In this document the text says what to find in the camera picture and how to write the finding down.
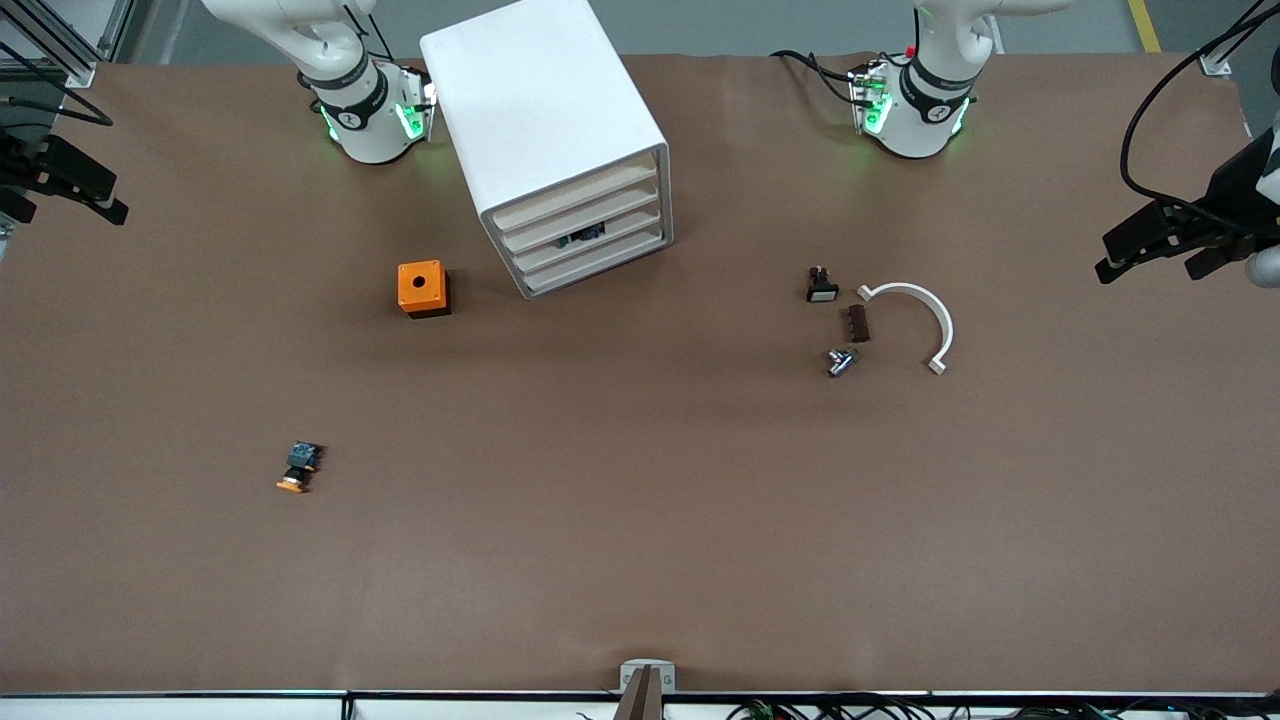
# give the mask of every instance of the brown table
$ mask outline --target brown table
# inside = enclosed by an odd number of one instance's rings
[[[128,224],[44,201],[0,263],[0,688],[1275,687],[1280,293],[1093,277],[1170,64],[996,58],[905,161],[794,64],[630,58],[677,243],[535,302],[445,133],[361,167],[289,68],[104,68],[118,126],[59,129]],[[1244,141],[1188,77],[1137,170],[1196,196]],[[425,258],[457,310],[410,322]],[[815,263],[936,291],[947,373],[897,296],[828,379]]]

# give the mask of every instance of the orange block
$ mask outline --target orange block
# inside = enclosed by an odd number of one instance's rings
[[[406,263],[399,266],[399,306],[413,318],[438,318],[453,313],[449,297],[449,273],[439,260]]]

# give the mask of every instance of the white box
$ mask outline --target white box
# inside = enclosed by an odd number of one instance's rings
[[[520,0],[421,47],[476,213],[525,297],[671,245],[667,140],[586,0]]]

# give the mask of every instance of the metal screw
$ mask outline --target metal screw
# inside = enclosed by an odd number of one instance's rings
[[[850,365],[858,361],[858,351],[828,350],[827,359],[831,360],[831,368],[827,369],[827,374],[833,378],[838,378],[845,374],[845,370],[847,370]]]

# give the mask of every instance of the yellow floor stripe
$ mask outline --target yellow floor stripe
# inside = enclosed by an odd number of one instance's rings
[[[1138,26],[1142,49],[1147,53],[1160,53],[1160,40],[1156,37],[1156,26],[1151,24],[1147,0],[1129,0],[1129,12],[1133,13],[1133,24]]]

